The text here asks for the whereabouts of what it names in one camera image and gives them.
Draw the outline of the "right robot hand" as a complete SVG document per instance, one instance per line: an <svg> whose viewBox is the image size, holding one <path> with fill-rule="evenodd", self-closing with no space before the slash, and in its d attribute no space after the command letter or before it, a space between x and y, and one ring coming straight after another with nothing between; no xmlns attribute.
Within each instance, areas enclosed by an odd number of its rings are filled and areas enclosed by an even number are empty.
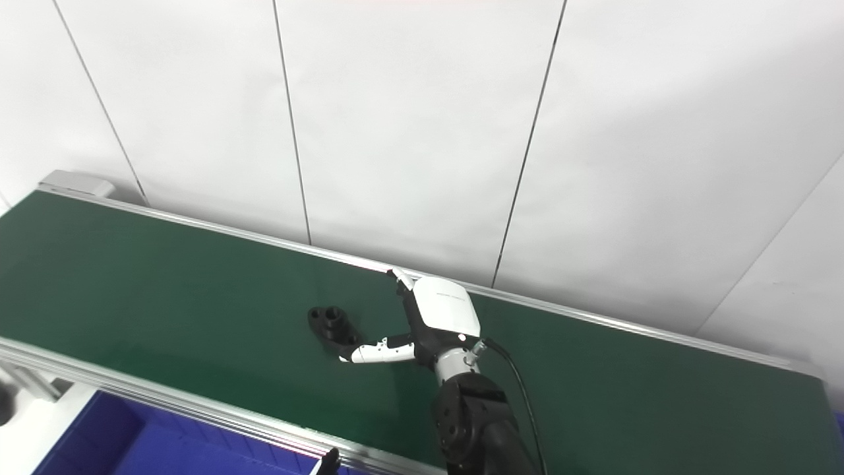
<svg viewBox="0 0 844 475"><path fill-rule="evenodd" d="M434 276L413 279L393 267L386 271L397 282L409 332L386 336L341 349L338 358L350 364L415 361L434 369L445 355L466 354L481 340L481 325L464 286Z"/></svg>

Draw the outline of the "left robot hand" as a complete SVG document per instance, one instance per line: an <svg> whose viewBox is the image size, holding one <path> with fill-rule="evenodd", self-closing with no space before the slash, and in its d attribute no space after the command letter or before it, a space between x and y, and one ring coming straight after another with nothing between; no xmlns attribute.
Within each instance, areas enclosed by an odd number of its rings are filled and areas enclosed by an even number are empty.
<svg viewBox="0 0 844 475"><path fill-rule="evenodd" d="M309 475L337 475L341 469L340 451L338 448L331 448L313 466Z"/></svg>

